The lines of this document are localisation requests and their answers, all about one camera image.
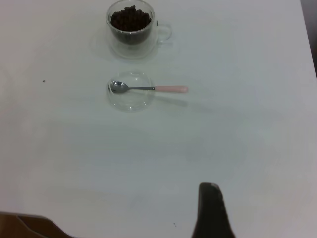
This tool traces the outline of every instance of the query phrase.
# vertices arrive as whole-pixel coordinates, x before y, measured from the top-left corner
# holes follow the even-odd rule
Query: dark brown object
[[[235,238],[217,184],[199,186],[198,217],[192,238]]]
[[[151,22],[147,12],[136,10],[135,6],[125,7],[124,10],[116,11],[111,16],[111,25],[120,31],[135,32],[147,27]],[[135,34],[122,33],[111,29],[115,37],[126,44],[135,45],[143,42],[149,36],[151,28]]]
[[[42,217],[0,214],[0,238],[73,238]]]

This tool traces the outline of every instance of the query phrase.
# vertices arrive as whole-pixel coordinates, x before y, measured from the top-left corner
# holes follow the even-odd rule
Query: coffee bean
[[[111,25],[121,31],[139,31],[149,25],[151,22],[150,15],[141,9],[136,10],[135,6],[125,7],[121,11],[116,11],[111,16]],[[122,35],[113,31],[119,41],[126,44],[134,45],[144,41],[151,32],[151,28],[136,35]]]

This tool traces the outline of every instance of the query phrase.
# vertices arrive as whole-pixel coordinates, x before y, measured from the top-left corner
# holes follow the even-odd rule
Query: glass cup
[[[136,10],[148,13],[151,22],[138,31],[122,31],[111,24],[111,16],[116,11],[124,10],[125,7],[135,5]],[[139,59],[146,56],[158,43],[165,43],[172,35],[169,24],[158,24],[153,8],[142,0],[120,0],[109,8],[106,14],[106,21],[110,32],[107,33],[108,41],[112,49],[120,56],[129,59]],[[158,27],[168,30],[165,37],[159,36]]]

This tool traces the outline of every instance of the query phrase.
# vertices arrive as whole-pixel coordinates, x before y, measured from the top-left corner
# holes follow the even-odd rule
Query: black object
[[[198,218],[192,238],[235,238],[222,193],[215,183],[199,186]]]
[[[125,7],[122,11],[116,11],[111,16],[111,25],[116,29],[111,29],[117,40],[129,44],[136,45],[143,42],[149,36],[151,27],[146,28],[151,22],[150,15],[147,12],[136,10],[135,6]]]
[[[306,25],[308,41],[311,47],[312,58],[317,76],[317,1],[301,0]]]

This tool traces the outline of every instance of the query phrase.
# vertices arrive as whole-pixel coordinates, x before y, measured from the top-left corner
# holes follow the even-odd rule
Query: pink spoon handle
[[[156,86],[157,92],[170,92],[170,93],[187,93],[188,87],[185,86]]]

